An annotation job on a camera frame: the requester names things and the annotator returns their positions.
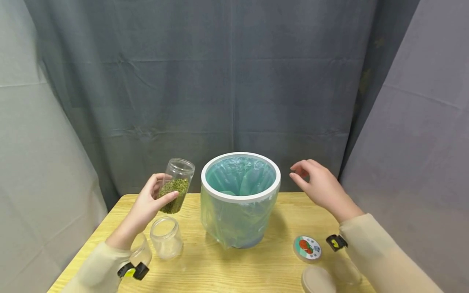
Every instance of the garbage bag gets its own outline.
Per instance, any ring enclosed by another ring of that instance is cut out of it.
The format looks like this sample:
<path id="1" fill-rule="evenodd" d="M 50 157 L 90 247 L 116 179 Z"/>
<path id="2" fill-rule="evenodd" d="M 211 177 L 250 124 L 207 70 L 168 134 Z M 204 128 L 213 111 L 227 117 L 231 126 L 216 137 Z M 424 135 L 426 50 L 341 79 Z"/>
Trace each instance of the garbage bag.
<path id="1" fill-rule="evenodd" d="M 280 182 L 270 193 L 253 200 L 244 196 L 257 195 L 271 187 L 277 174 L 271 164 L 252 157 L 234 157 L 210 166 L 206 182 L 225 195 L 239 197 L 224 201 L 213 196 L 202 185 L 201 220 L 206 231 L 224 247 L 248 248 L 259 243 L 267 228 L 277 199 Z"/>

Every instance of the empty jar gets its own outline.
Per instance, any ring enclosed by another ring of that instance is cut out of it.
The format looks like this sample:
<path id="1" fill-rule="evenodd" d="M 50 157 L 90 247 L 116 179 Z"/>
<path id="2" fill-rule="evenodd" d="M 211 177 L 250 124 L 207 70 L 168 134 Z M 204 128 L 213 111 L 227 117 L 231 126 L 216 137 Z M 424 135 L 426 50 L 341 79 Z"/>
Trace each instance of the empty jar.
<path id="1" fill-rule="evenodd" d="M 148 266 L 151 261 L 152 253 L 145 235 L 140 233 L 135 237 L 134 242 L 130 247 L 130 251 L 130 262 L 134 266 L 137 266 L 139 263 L 143 263 Z"/>
<path id="2" fill-rule="evenodd" d="M 192 176 L 196 167 L 193 163 L 180 158 L 173 158 L 169 160 L 166 166 L 166 177 L 158 193 L 158 198 L 173 192 L 179 191 L 179 196 L 172 202 L 165 205 L 161 211 L 166 214 L 174 214 L 179 212 L 182 207 L 182 202 L 186 197 L 189 189 Z"/>
<path id="3" fill-rule="evenodd" d="M 179 224 L 172 217 L 162 217 L 151 226 L 150 238 L 156 254 L 161 259 L 169 259 L 181 254 L 182 236 Z"/>

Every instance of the sleeve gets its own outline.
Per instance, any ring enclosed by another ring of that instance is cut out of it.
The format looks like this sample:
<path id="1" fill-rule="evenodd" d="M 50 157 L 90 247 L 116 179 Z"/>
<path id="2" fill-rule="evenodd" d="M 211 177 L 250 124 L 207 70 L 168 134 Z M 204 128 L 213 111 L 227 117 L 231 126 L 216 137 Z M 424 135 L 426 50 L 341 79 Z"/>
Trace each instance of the sleeve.
<path id="1" fill-rule="evenodd" d="M 129 262 L 130 251 L 100 243 L 85 260 L 63 293 L 117 292 L 121 278 L 117 271 Z"/>
<path id="2" fill-rule="evenodd" d="M 370 214 L 345 221 L 347 253 L 378 293 L 442 293 Z"/>

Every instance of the table surface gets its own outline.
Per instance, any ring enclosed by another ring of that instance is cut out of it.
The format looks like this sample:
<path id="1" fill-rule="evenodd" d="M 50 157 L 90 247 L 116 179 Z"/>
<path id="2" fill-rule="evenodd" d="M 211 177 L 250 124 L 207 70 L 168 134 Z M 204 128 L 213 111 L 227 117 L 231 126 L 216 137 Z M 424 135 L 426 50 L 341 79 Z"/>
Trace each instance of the table surface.
<path id="1" fill-rule="evenodd" d="M 114 206 L 49 292 L 60 292 L 76 274 L 91 251 L 117 227 L 137 195 L 125 195 Z M 263 240 L 249 249 L 224 249 L 205 232 L 200 222 L 200 195 L 188 194 L 180 212 L 172 215 L 180 225 L 183 254 L 163 261 L 153 258 L 142 281 L 124 278 L 119 292 L 303 292 L 301 273 L 308 266 L 293 252 L 296 236 L 307 235 L 319 242 L 323 255 L 314 263 L 330 271 L 334 252 L 325 242 L 336 234 L 337 221 L 314 205 L 304 193 L 279 193 Z M 150 242 L 150 227 L 144 234 Z M 357 288 L 338 284 L 338 292 L 374 292 L 366 278 Z"/>

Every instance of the trash can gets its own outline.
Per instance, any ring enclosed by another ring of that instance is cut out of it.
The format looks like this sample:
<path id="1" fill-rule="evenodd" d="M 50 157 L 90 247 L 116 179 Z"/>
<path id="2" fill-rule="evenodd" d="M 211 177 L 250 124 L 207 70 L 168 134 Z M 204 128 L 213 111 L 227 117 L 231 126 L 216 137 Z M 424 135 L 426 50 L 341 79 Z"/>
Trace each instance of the trash can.
<path id="1" fill-rule="evenodd" d="M 224 247 L 258 244 L 280 188 L 280 169 L 270 159 L 248 152 L 218 156 L 202 170 L 201 221 Z"/>

